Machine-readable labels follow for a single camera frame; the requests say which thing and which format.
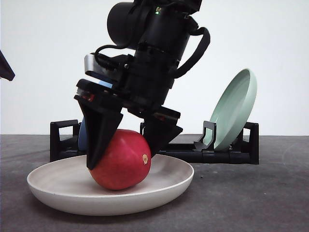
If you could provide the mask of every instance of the black strap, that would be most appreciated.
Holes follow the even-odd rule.
[[[180,68],[170,74],[175,79],[185,75],[202,58],[204,52],[206,51],[208,45],[211,42],[211,35],[209,34],[207,28],[199,28],[198,30],[193,31],[190,34],[203,35],[203,38],[199,42],[192,56]]]

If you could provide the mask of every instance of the plate holder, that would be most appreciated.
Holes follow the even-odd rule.
[[[50,161],[85,155],[77,146],[79,127],[77,120],[51,122],[50,124]],[[59,129],[73,127],[71,138],[60,140]],[[143,134],[144,123],[140,124]],[[229,164],[259,164],[259,124],[247,122],[234,142],[225,151],[215,151],[216,123],[204,121],[203,134],[192,143],[169,143],[158,154],[175,157],[188,163],[229,163]],[[249,140],[243,138],[244,129],[250,130]],[[208,145],[203,143],[207,130],[212,131]]]

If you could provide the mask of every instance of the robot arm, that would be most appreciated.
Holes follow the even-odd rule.
[[[144,119],[143,136],[152,155],[182,132],[180,113],[163,107],[174,80],[203,56],[210,43],[206,28],[190,16],[201,0],[135,0],[115,5],[108,16],[108,32],[116,45],[105,45],[85,57],[85,73],[109,82],[107,88],[87,80],[77,84],[75,99],[85,118],[87,167],[93,169],[117,130],[122,108]],[[191,35],[203,35],[196,51],[179,62]],[[135,50],[135,55],[108,57],[105,48]]]

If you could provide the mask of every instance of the white plate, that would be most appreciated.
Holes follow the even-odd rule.
[[[45,164],[28,177],[33,195],[42,203],[67,213],[111,216],[141,212],[164,205],[190,185],[193,167],[173,157],[155,155],[148,176],[120,191],[99,186],[86,167],[86,156]]]

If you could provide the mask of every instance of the black object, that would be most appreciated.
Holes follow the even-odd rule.
[[[182,128],[176,126],[180,113],[162,105],[174,79],[189,71],[210,44],[208,30],[198,28],[197,22],[190,16],[200,9],[201,2],[134,0],[112,8],[107,26],[116,45],[98,48],[93,54],[95,63],[90,67],[99,65],[100,68],[85,72],[112,83],[112,88],[80,80],[74,97],[85,118],[89,169],[93,169],[104,154],[122,120],[120,112],[123,107],[144,119],[143,136],[152,155],[182,132]],[[193,55],[178,68],[191,35],[203,37]],[[134,56],[116,57],[99,53],[106,48],[131,48],[136,53]]]
[[[6,61],[1,51],[0,51],[0,77],[7,79],[9,81],[13,81],[15,77],[15,73],[11,69],[9,63]]]
[[[68,157],[85,155],[86,152],[79,151],[78,126],[77,120],[52,122],[50,136],[50,161],[61,160]],[[71,138],[60,141],[59,128],[73,126],[73,135]],[[140,132],[145,134],[145,123],[141,123]],[[229,164],[259,164],[259,124],[247,122],[245,129],[250,130],[249,141],[243,139],[243,130],[237,139],[231,144],[225,152],[214,151],[213,146],[216,138],[216,124],[204,121],[203,135],[201,138],[189,144],[169,143],[158,154],[176,157],[190,163],[229,163]],[[212,130],[212,139],[209,145],[203,144],[206,135],[206,129]]]

